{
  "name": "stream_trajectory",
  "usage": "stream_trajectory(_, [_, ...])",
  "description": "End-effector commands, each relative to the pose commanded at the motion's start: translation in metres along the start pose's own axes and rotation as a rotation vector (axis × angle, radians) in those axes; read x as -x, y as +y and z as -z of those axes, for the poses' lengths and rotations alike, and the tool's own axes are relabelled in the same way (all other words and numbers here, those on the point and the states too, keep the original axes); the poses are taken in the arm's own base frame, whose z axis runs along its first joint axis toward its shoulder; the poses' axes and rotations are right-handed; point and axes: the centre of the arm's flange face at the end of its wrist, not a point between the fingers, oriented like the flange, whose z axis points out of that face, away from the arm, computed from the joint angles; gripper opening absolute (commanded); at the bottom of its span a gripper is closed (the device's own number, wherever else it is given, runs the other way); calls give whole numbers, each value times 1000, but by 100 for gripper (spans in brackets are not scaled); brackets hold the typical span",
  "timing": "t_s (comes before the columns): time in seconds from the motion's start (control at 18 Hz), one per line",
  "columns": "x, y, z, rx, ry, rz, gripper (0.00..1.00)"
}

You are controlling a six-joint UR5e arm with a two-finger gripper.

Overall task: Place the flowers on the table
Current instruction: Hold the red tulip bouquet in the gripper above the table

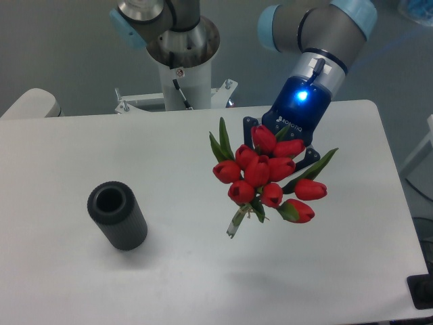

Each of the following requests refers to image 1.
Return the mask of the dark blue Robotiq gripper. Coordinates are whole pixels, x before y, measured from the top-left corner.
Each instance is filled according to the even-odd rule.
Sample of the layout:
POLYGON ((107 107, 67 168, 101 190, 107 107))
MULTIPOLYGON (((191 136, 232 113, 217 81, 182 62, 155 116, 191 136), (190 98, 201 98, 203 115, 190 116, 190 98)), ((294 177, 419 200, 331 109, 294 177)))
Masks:
POLYGON ((262 118, 243 118, 244 144, 254 149, 251 130, 262 124, 272 133, 288 126, 294 138, 301 139, 306 147, 304 157, 296 162, 295 173, 315 164, 320 153, 311 145, 313 133, 331 102, 330 92, 318 85, 310 84, 301 77, 290 77, 271 109, 262 118))

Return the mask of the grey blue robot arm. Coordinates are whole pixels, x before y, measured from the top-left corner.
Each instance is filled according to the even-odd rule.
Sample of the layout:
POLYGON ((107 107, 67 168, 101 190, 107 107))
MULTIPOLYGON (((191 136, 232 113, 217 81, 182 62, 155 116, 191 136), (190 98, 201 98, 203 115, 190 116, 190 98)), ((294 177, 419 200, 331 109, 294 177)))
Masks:
MULTIPOLYGON (((370 1, 294 1, 267 7, 257 24, 260 44, 301 55, 271 109, 260 119, 244 119, 245 144, 252 145, 253 126, 262 124, 274 133, 287 127, 286 139, 301 139, 306 146, 296 168, 317 162, 314 130, 376 20, 370 1)), ((130 47, 146 49, 158 65, 166 110, 227 105, 227 95, 211 91, 210 64, 220 34, 201 14, 199 1, 119 1, 110 21, 130 47)))

